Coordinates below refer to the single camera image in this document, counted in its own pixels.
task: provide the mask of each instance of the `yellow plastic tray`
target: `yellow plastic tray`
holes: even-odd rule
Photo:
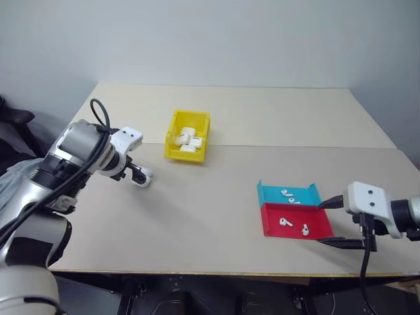
[[[203,138],[201,149],[197,149],[197,152],[180,151],[180,147],[175,145],[175,139],[179,136],[180,130],[183,127],[195,128],[196,137]],[[190,110],[175,110],[171,126],[166,134],[165,158],[190,162],[204,162],[209,128],[210,113],[192,112]]]

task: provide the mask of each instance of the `blue tray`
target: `blue tray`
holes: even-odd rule
[[[286,189],[288,194],[293,194],[293,197],[283,196],[282,189]],[[260,180],[257,185],[257,190],[260,207],[266,202],[289,203],[289,198],[300,201],[301,205],[319,205],[321,203],[321,198],[315,184],[311,184],[308,188],[263,186]]]

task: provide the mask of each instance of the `gray cloth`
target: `gray cloth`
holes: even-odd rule
[[[0,176],[0,211],[6,206],[24,179],[31,177],[43,159],[27,159],[10,166]]]

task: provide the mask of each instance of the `red tray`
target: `red tray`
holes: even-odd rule
[[[313,205],[264,203],[261,207],[261,217],[265,236],[300,238],[302,240],[317,240],[334,236],[326,211]],[[285,218],[293,226],[280,225],[281,218]],[[305,223],[309,228],[308,236],[302,235]]]

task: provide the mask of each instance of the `table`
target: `table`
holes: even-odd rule
[[[141,189],[127,178],[94,175],[68,216],[73,235],[53,270],[356,276],[362,251],[264,237],[258,181],[302,187],[315,182],[324,199],[355,180],[380,186],[395,199],[419,193],[419,171],[345,89],[99,84],[91,96],[106,105],[113,127],[145,133],[145,144],[131,156],[155,177]],[[175,108],[211,112],[203,165],[163,157]],[[242,108],[241,114],[234,116],[232,108]],[[74,120],[82,117],[93,120],[87,102]],[[327,214],[336,236],[361,237],[343,210]],[[420,244],[381,236],[377,245],[370,276],[419,273]]]

